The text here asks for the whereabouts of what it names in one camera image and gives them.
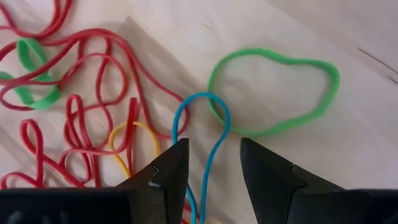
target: black plastic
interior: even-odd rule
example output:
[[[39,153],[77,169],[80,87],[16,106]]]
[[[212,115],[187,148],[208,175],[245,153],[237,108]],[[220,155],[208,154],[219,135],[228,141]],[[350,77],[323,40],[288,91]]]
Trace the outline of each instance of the black plastic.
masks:
[[[2,190],[0,223],[180,224],[188,163],[181,139],[117,187]]]
[[[258,224],[396,224],[397,190],[345,190],[249,138],[241,164]]]

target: green rubber band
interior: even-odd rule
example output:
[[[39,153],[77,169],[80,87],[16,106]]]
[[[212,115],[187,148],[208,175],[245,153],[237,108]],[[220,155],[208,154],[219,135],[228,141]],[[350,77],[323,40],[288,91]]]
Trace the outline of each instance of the green rubber band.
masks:
[[[209,79],[208,86],[207,86],[207,91],[209,91],[209,92],[213,91],[213,85],[214,85],[217,74],[220,73],[222,68],[230,60],[232,60],[234,58],[238,58],[238,57],[243,57],[246,55],[260,55],[265,58],[268,58],[268,59],[274,60],[276,62],[279,62],[281,64],[284,64],[284,65],[309,65],[309,66],[319,68],[319,69],[325,71],[326,74],[330,77],[330,87],[329,87],[329,91],[323,95],[321,102],[318,104],[318,106],[314,110],[311,110],[311,111],[309,111],[301,116],[298,116],[296,118],[290,118],[285,121],[280,121],[277,124],[271,126],[270,128],[260,130],[260,131],[248,131],[245,129],[231,127],[231,130],[233,130],[239,134],[254,138],[254,137],[259,137],[259,136],[278,134],[278,133],[284,132],[290,128],[305,124],[305,123],[310,122],[310,121],[314,120],[315,118],[318,118],[319,116],[323,115],[328,110],[333,99],[336,96],[336,93],[338,91],[338,87],[340,84],[340,74],[334,65],[332,65],[328,62],[321,61],[321,60],[289,58],[289,57],[285,57],[283,55],[277,54],[271,50],[261,49],[261,48],[238,50],[238,51],[235,51],[235,52],[227,55],[223,59],[221,59],[217,63],[217,65],[215,66],[215,68],[213,69],[213,71],[210,75],[210,79]],[[212,100],[208,99],[208,105],[210,107],[211,112],[216,116],[217,120],[220,121],[222,124],[225,124],[224,120],[218,114],[218,112],[215,108],[214,102]]]
[[[31,59],[29,52],[32,51],[33,55],[38,58],[41,64],[47,63],[47,56],[42,46],[32,38],[22,38],[17,41],[17,54],[20,63],[28,72],[37,70],[37,66]],[[6,72],[0,72],[0,79],[13,79],[14,77]],[[35,78],[35,81],[52,82],[53,78],[49,72],[44,72]],[[18,86],[13,89],[22,103],[26,106],[36,110],[46,110],[51,107],[60,97],[61,92],[56,85],[52,86],[50,93],[39,100],[34,100],[32,93],[26,86]]]

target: yellow rubber band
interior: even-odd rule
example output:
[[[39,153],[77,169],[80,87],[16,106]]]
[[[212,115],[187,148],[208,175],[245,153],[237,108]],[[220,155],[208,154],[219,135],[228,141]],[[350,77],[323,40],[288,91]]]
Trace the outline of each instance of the yellow rubber band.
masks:
[[[125,123],[121,123],[119,124],[119,126],[115,127],[111,134],[109,135],[109,140],[108,140],[108,146],[109,148],[111,148],[112,151],[115,151],[114,148],[114,137],[115,135],[124,127],[126,127],[126,122]],[[142,122],[139,121],[135,121],[133,122],[133,125],[138,126],[138,127],[142,127],[145,130],[147,130],[147,132],[150,134],[150,136],[152,137],[152,141],[154,143],[155,146],[155,155],[158,156],[160,155],[160,145],[159,145],[159,140],[157,139],[157,136],[148,128],[148,126]],[[123,170],[124,174],[126,175],[127,178],[131,177],[130,171],[126,166],[126,163],[122,160],[122,158],[118,155],[115,154],[113,155],[114,159],[116,160],[116,162],[118,162],[118,164],[120,165],[120,168]]]

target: blue rubber band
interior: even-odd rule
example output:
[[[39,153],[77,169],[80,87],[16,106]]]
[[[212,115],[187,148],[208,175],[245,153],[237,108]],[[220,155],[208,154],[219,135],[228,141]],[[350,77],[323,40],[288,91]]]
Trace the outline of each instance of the blue rubber band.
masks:
[[[217,152],[218,147],[220,144],[224,141],[225,137],[229,133],[229,129],[231,127],[231,116],[229,114],[229,109],[227,105],[224,103],[223,100],[221,100],[218,96],[214,95],[213,93],[196,93],[193,95],[190,95],[187,99],[185,99],[180,107],[178,107],[177,112],[175,113],[174,121],[173,121],[173,128],[172,128],[172,140],[173,144],[177,142],[177,132],[178,132],[178,121],[180,119],[180,116],[182,114],[182,111],[186,106],[188,106],[193,100],[199,98],[199,97],[206,97],[214,100],[217,104],[221,106],[221,108],[224,111],[225,115],[225,128],[224,132],[219,138],[219,140],[216,142],[216,144],[213,146],[213,149],[211,150],[207,162],[206,162],[206,167],[205,167],[205,173],[203,174],[203,182],[202,182],[202,187],[201,187],[201,199],[200,199],[200,224],[205,223],[205,212],[206,212],[206,194],[207,194],[207,182],[209,179],[209,173],[210,173],[210,168],[211,168],[211,163],[213,162],[213,158]],[[192,219],[191,219],[191,224],[196,224],[197,222],[197,204],[195,201],[195,197],[193,196],[192,190],[188,184],[187,187],[187,195],[189,199],[189,203],[192,209]]]

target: light wood surface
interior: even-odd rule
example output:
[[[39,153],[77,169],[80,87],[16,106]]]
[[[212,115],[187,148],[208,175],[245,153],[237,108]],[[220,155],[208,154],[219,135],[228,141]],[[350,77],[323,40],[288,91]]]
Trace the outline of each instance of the light wood surface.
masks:
[[[18,24],[31,31],[42,30],[52,16],[50,0],[2,2],[12,10]],[[74,10],[57,35],[89,27],[115,31],[131,43],[153,76],[183,97],[205,91],[215,63],[243,47],[264,47],[291,57],[334,63],[341,74],[341,86],[324,117],[256,140],[344,188],[398,188],[396,6],[393,0],[75,1]],[[16,39],[10,32],[1,35],[1,45]],[[103,50],[103,43],[94,41],[91,47]],[[54,52],[56,49],[49,49],[50,55]],[[74,54],[63,59],[56,70],[65,70]],[[87,63],[69,84],[67,93],[81,95],[87,104],[95,102],[93,75],[98,63],[99,60]],[[24,73],[15,54],[7,56],[0,67],[13,75]],[[112,69],[108,75],[105,94],[112,96],[118,91],[120,79]],[[143,82],[157,127],[169,131],[178,102]],[[235,126],[255,130],[313,108],[327,84],[327,76],[317,69],[286,67],[264,58],[247,57],[226,68],[216,93],[227,102]],[[137,96],[133,83],[129,95]],[[16,98],[9,94],[7,99]],[[19,139],[22,119],[39,122],[48,155],[57,158],[67,149],[62,136],[64,103],[65,97],[54,109],[40,112],[0,109],[0,175],[15,170],[34,175],[34,158]],[[111,111],[115,124],[123,122],[127,100]],[[106,134],[104,115],[96,110],[89,112],[87,118],[92,139],[102,141]],[[192,105],[190,127],[183,136],[191,140],[189,181],[197,200],[207,155],[222,129],[205,100]],[[256,222],[239,161],[241,137],[229,135],[211,170],[208,216],[223,223]],[[137,138],[136,156],[142,159],[137,160],[139,169],[154,158],[154,153],[144,131],[139,131]],[[162,149],[170,144],[162,141]],[[71,161],[75,161],[71,163],[83,176],[79,172],[82,163],[78,158]],[[123,173],[112,158],[103,158],[102,163],[105,184],[116,185],[123,180]],[[65,184],[51,173],[47,170],[51,185]]]

